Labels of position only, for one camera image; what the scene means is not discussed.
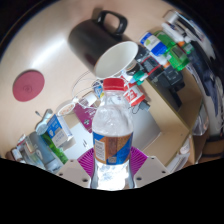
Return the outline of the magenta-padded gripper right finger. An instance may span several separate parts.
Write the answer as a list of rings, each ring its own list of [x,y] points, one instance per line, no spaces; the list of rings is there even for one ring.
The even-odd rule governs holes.
[[[130,188],[143,187],[170,174],[156,156],[147,156],[135,147],[131,148],[128,171]]]

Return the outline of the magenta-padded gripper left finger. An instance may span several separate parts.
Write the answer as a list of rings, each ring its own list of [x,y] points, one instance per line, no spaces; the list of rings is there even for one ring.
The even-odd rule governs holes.
[[[94,174],[94,152],[92,149],[78,159],[70,159],[59,170],[57,176],[83,188],[89,188]]]

